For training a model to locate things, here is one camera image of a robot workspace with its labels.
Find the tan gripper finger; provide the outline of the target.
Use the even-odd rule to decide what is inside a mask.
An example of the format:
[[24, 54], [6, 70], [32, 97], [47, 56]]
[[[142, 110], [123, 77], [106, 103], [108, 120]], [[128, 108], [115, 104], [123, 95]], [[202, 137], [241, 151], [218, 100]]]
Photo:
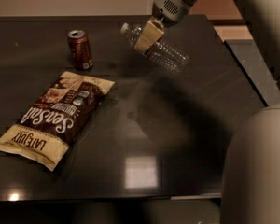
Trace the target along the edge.
[[162, 21], [150, 19], [137, 39], [134, 49], [141, 54], [145, 54], [163, 35], [164, 25]]

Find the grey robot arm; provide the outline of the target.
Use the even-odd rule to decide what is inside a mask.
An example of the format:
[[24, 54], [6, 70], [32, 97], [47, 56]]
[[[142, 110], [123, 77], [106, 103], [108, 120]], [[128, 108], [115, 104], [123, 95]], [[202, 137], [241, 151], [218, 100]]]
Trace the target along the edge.
[[[280, 90], [280, 0], [233, 0]], [[280, 103], [247, 119], [224, 163], [220, 224], [280, 224]]]

